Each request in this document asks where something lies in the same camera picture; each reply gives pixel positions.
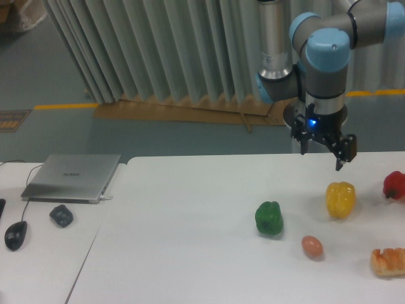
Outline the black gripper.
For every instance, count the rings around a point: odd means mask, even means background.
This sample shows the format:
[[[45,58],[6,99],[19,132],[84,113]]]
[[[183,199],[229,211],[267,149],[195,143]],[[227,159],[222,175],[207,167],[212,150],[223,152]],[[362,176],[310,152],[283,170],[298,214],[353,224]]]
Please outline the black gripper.
[[[313,108],[296,113],[291,123],[291,137],[300,144],[300,154],[308,152],[311,139],[322,141],[335,158],[335,170],[339,171],[345,163],[350,163],[357,155],[357,137],[354,134],[342,135],[342,124],[347,118],[347,108],[332,114],[315,113]]]

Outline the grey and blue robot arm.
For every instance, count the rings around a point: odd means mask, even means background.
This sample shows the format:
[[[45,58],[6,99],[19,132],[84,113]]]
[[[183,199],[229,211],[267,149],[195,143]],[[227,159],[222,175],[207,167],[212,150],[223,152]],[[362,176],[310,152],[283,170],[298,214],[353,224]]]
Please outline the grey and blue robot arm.
[[[290,19],[287,1],[259,1],[256,83],[264,103],[299,100],[286,107],[283,119],[301,154],[310,142],[320,144],[342,168],[357,153],[356,136],[341,131],[350,53],[402,37],[404,6],[377,1],[338,1],[337,6],[341,12],[327,18],[306,12]]]

